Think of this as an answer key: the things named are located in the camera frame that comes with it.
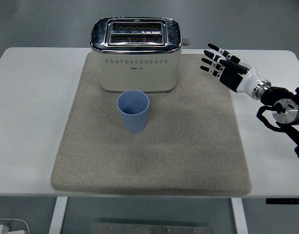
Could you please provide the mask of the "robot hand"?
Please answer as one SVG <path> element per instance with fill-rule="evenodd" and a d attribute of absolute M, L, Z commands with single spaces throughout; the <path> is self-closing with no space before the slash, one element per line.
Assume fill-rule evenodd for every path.
<path fill-rule="evenodd" d="M 260 77 L 256 69 L 242 58 L 209 43 L 213 50 L 204 50 L 201 69 L 215 76 L 227 88 L 235 93 L 246 93 L 253 99 L 260 99 L 271 83 Z"/>

